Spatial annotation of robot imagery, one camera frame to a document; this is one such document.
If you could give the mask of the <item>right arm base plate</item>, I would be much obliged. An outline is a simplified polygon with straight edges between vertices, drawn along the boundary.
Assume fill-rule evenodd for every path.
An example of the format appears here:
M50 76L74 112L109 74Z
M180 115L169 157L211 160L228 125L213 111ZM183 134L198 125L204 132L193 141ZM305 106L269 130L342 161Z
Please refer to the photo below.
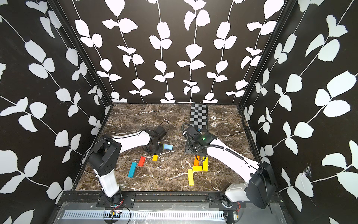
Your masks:
M246 208L244 201L231 202L226 196L219 192L209 193L206 200L210 208L218 208L221 210L239 210Z

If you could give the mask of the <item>teal long block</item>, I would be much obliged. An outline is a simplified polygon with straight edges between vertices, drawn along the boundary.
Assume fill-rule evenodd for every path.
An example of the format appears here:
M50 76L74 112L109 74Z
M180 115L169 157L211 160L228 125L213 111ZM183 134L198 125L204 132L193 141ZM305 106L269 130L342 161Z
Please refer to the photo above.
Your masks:
M133 178L133 177L134 177L136 167L137 167L137 163L136 163L136 162L132 162L132 163L131 163L130 170L129 170L129 173L128 173L128 177L129 177L129 178Z

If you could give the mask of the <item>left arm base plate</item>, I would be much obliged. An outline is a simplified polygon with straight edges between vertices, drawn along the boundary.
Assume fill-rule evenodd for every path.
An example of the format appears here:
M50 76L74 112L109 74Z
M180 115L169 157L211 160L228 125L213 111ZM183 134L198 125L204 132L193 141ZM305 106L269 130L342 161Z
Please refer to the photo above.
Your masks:
M135 198L136 198L136 193L133 192L122 191L116 193L112 197L108 197L105 195L104 192L101 191L99 194L99 199L96 204L96 207L112 209L122 204L121 207L124 205L125 207L132 208L135 202Z

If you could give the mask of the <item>light blue short block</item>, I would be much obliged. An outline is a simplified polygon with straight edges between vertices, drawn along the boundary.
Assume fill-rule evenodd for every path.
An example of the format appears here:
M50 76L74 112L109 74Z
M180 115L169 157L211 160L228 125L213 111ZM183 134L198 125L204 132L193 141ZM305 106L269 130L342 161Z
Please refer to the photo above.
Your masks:
M164 144L164 145L163 145L163 149L165 149L165 150L172 150L172 149L173 149L173 145Z

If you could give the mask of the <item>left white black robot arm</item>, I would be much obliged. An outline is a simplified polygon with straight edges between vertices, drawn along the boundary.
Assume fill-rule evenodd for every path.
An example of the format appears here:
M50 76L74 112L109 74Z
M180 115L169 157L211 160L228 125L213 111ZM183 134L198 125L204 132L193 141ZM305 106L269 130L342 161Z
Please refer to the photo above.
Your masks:
M162 153L167 131L159 126L154 130L144 129L136 133L113 136L103 135L89 150L86 161L98 176L102 192L109 198L120 191L114 174L119 155L133 148L145 147L148 153L159 155Z

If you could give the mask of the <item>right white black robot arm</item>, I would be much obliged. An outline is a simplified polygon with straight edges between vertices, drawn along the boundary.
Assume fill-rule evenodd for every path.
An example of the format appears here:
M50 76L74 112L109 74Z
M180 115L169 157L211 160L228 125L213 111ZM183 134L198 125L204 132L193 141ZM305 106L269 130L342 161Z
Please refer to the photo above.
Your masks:
M223 193L225 205L238 201L250 201L256 207L265 209L276 192L278 185L272 166L263 161L251 160L225 145L216 136L205 133L183 133L188 149L196 155L213 157L237 173L241 184L231 184Z

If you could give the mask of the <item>red short block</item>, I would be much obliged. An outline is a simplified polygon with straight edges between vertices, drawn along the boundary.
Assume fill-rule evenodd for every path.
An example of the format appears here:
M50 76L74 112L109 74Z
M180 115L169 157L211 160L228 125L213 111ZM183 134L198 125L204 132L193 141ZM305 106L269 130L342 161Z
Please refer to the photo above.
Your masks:
M138 163L138 166L139 166L139 167L142 167L142 166L144 165L144 163L145 163L145 160L146 160L146 157L142 156L142 157L140 158L140 161L139 161L139 163Z

